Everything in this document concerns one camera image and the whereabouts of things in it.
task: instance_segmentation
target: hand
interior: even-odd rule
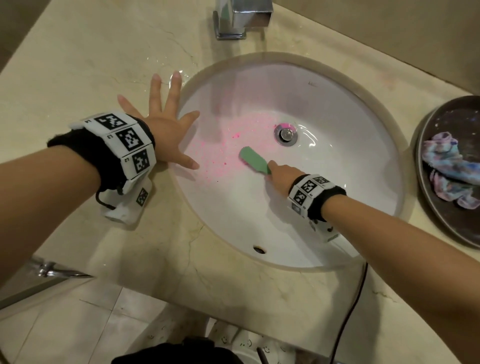
[[[179,150],[179,144],[183,140],[188,129],[200,116],[199,111],[192,111],[177,120],[179,107],[181,75],[175,71],[172,76],[171,88],[168,93],[165,110],[162,110],[160,87],[162,80],[155,73],[150,82],[150,99],[148,102],[148,116],[143,117],[138,110],[122,95],[118,95],[118,102],[127,114],[142,119],[150,128],[155,138],[155,156],[157,160],[180,164],[185,168],[197,170],[200,168],[189,156]]]
[[[288,192],[290,187],[293,185],[293,182],[305,172],[302,172],[300,169],[295,167],[279,166],[274,160],[268,162],[268,167],[272,173],[270,180],[273,183],[273,186],[283,197],[288,197]]]

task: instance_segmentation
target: chrome faucet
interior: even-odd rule
[[[272,0],[217,0],[215,36],[218,40],[245,39],[246,29],[267,27],[272,13]]]

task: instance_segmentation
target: faucet base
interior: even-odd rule
[[[218,17],[218,12],[213,12],[213,28],[215,30],[215,36],[217,40],[236,40],[236,39],[245,39],[247,37],[247,32],[244,30],[243,33],[238,32],[239,29],[231,29],[231,32],[220,31],[220,19]]]

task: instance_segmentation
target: finger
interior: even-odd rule
[[[168,92],[167,102],[165,103],[164,111],[164,113],[171,118],[177,117],[180,100],[180,90],[181,74],[180,72],[175,71],[172,75],[170,91]]]
[[[130,103],[129,100],[127,100],[125,98],[125,96],[123,95],[117,95],[117,101],[119,102],[122,110],[129,114],[129,115],[132,115],[136,118],[139,118],[139,119],[143,119],[144,117],[141,115],[141,113],[135,108],[133,107],[133,105]]]
[[[274,160],[271,160],[268,162],[267,166],[269,167],[270,171],[274,173],[275,169],[278,167],[278,164]]]
[[[148,115],[158,116],[162,112],[162,96],[160,88],[162,79],[155,73],[150,81],[150,98],[148,100]]]
[[[185,154],[180,154],[174,162],[190,170],[197,170],[200,168],[200,165],[197,162]]]
[[[182,128],[185,131],[187,131],[190,129],[192,124],[195,122],[195,120],[198,119],[199,116],[200,116],[199,111],[189,112],[188,114],[185,114],[181,117],[181,119],[179,120],[179,124],[182,126]]]

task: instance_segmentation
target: sink rim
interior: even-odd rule
[[[214,76],[216,73],[239,68],[242,66],[255,65],[255,64],[265,64],[265,63],[284,63],[292,64],[298,67],[302,67],[314,73],[317,73],[321,76],[327,77],[332,81],[338,83],[354,95],[356,95],[382,122],[385,129],[387,130],[389,136],[392,138],[399,155],[399,165],[403,181],[403,201],[401,201],[401,208],[398,209],[398,213],[395,215],[404,221],[408,221],[412,215],[413,208],[415,206],[416,195],[417,195],[417,180],[415,173],[414,160],[410,152],[409,143],[406,137],[401,132],[397,122],[394,117],[390,114],[387,108],[369,91],[367,91],[363,86],[352,80],[350,77],[346,76],[342,72],[327,66],[318,61],[284,52],[256,52],[249,53],[245,55],[239,55],[236,57],[229,58],[227,60],[222,60],[208,66],[194,76],[192,76],[182,88],[182,93],[180,96],[179,110],[183,108],[186,101],[193,95],[193,93],[210,77]],[[228,246],[232,247],[235,251],[240,252],[241,254],[248,256],[255,261],[267,264],[269,266],[281,269],[281,270],[292,270],[292,271],[332,271],[338,267],[302,267],[302,268],[292,268],[282,265],[277,265],[275,263],[267,262],[262,259],[256,258],[253,255],[249,255],[242,250],[235,247],[233,244],[229,244],[225,239],[217,235],[205,222],[200,218],[196,211],[190,205],[188,199],[186,198],[183,190],[180,188],[178,180],[173,172],[172,168],[168,168],[168,172],[172,179],[173,185],[175,186],[176,191],[182,197],[183,201],[189,207],[191,212],[198,218],[198,220],[207,227],[208,230],[215,235],[219,240],[225,242]],[[359,254],[358,256],[352,258],[351,264],[355,262],[363,261],[363,258]]]

